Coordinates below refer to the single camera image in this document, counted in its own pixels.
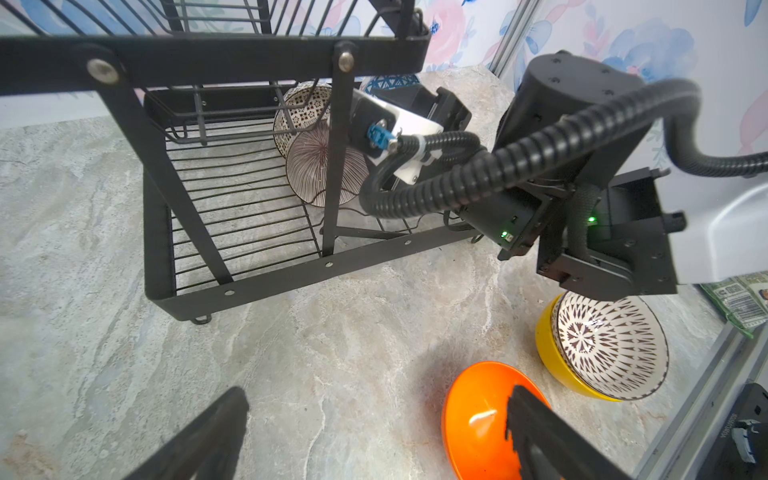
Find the plain orange bowl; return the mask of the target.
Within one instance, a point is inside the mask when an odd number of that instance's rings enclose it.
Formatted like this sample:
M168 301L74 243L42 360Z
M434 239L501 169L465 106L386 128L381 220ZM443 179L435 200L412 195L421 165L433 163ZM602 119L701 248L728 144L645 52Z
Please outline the plain orange bowl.
M451 385L442 408L443 446L459 479L519 479L520 461L505 436L507 403L516 386L547 399L522 372L483 361L466 368Z

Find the brown checker pattern bowl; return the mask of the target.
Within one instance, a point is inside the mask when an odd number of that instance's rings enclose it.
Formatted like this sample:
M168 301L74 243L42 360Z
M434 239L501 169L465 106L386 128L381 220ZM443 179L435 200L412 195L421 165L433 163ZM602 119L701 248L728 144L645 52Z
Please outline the brown checker pattern bowl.
M319 123L328 125L331 116L332 87L327 83L304 82L283 95L273 121L273 139L278 152L286 158L300 133Z

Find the white lattice yellow bowl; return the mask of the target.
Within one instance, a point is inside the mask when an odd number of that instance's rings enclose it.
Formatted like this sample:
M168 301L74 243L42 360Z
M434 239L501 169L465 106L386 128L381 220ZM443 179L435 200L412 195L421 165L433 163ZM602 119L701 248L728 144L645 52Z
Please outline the white lattice yellow bowl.
M551 330L568 369L613 401L647 398L667 378L665 332L638 297L605 302L566 292L554 303Z

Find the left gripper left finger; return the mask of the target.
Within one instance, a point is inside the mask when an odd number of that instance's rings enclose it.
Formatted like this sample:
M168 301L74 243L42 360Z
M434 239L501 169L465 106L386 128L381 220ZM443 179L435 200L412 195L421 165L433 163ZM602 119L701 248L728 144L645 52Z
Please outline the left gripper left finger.
M247 430L245 391L231 387L127 477L232 479Z

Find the plain yellow bowl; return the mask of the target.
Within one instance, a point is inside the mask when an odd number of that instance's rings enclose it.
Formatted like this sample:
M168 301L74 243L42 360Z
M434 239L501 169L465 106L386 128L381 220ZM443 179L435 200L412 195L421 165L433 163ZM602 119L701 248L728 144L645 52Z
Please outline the plain yellow bowl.
M562 295L558 295L547 305L536 324L535 342L542 363L549 373L569 390L591 399L617 402L617 399L603 395L585 384L571 371L559 353L555 335L552 333L551 320L555 306L561 297Z

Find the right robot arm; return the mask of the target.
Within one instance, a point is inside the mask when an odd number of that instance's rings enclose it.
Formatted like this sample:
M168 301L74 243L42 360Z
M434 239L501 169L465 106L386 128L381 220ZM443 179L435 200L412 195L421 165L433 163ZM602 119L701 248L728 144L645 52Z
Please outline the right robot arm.
M765 153L701 152L700 108L693 81L647 84L565 51L544 55L527 68L492 149L470 132L394 136L372 125L370 140L385 159L363 183L360 203L385 219L456 213L499 246L500 260L536 248L539 274L591 299L673 294L670 238L687 218L663 211L660 170L622 172L650 127L661 124L669 159L684 173L767 170Z

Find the pink striped bowl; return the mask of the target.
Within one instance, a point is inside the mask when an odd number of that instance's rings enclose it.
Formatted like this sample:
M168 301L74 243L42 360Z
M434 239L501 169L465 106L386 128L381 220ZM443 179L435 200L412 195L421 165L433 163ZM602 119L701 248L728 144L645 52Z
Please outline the pink striped bowl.
M326 123L298 134L286 159L289 186L302 201L320 208L326 205L329 135L330 129ZM341 205L359 194L368 174L364 155L348 147L342 172Z

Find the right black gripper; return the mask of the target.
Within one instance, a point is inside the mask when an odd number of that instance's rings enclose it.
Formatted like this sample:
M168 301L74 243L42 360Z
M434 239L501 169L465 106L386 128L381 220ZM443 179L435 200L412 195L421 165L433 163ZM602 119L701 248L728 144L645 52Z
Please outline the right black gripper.
M421 84L392 90L375 90L374 97L394 104L444 127L443 132L463 131L472 114L451 91L440 87L435 93ZM418 159L404 163L384 181L385 190L395 190L413 185L420 179L431 178L447 172L457 162L448 157L446 148L433 153L426 152Z

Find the blue triangle pattern bowl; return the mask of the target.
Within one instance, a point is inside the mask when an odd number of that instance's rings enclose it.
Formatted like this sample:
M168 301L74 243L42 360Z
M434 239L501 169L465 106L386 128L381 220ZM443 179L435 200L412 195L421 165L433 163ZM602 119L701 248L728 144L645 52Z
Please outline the blue triangle pattern bowl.
M374 90L392 90L411 85L418 85L419 78L415 74L381 75L368 77L361 83L360 89L371 94Z

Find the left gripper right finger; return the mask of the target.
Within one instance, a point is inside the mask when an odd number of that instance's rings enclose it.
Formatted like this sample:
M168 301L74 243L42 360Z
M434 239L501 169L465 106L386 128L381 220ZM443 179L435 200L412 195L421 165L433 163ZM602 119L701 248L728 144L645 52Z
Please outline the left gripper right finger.
M629 477L522 385L507 401L505 438L512 441L523 479Z

